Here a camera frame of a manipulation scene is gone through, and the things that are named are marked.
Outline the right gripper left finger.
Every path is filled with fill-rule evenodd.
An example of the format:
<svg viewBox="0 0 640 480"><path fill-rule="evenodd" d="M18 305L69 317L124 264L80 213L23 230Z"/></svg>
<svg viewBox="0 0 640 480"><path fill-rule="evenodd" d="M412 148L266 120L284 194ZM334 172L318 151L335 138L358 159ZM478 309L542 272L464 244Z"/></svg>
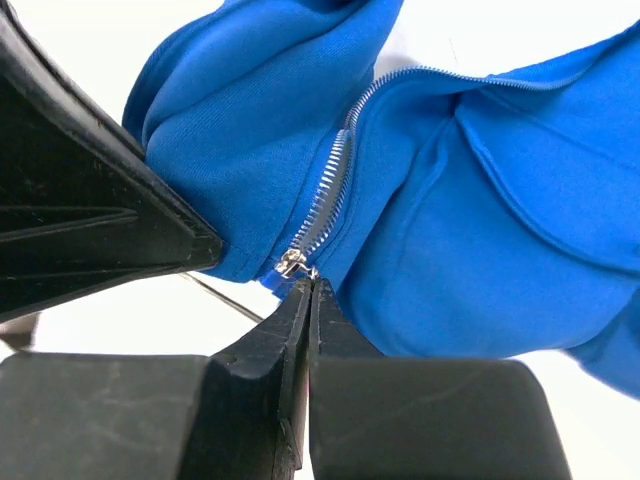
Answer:
<svg viewBox="0 0 640 480"><path fill-rule="evenodd" d="M179 278L46 310L1 363L5 479L291 479L311 289L253 323Z"/></svg>

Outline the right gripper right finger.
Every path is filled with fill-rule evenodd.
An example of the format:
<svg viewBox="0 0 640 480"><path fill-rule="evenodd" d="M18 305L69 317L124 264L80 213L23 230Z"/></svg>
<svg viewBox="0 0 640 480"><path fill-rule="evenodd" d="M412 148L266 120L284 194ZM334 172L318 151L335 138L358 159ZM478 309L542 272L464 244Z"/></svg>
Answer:
<svg viewBox="0 0 640 480"><path fill-rule="evenodd" d="M309 440L318 479L567 479L545 393L522 363L389 358L318 281Z"/></svg>

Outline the blue jacket with white lining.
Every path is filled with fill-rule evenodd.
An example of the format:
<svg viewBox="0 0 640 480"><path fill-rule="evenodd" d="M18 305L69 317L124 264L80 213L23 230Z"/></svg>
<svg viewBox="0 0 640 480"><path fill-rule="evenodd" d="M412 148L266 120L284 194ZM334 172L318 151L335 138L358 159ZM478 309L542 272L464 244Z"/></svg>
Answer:
<svg viewBox="0 0 640 480"><path fill-rule="evenodd" d="M227 1L129 95L212 275L317 273L389 356L558 349L639 393L639 29L484 78L374 64L397 1Z"/></svg>

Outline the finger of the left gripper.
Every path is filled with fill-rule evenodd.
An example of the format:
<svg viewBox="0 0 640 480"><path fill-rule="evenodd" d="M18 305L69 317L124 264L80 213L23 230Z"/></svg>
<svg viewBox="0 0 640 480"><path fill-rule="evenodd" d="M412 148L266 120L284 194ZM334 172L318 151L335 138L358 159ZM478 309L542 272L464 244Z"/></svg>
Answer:
<svg viewBox="0 0 640 480"><path fill-rule="evenodd" d="M1 11L1 318L209 268L217 233Z"/></svg>

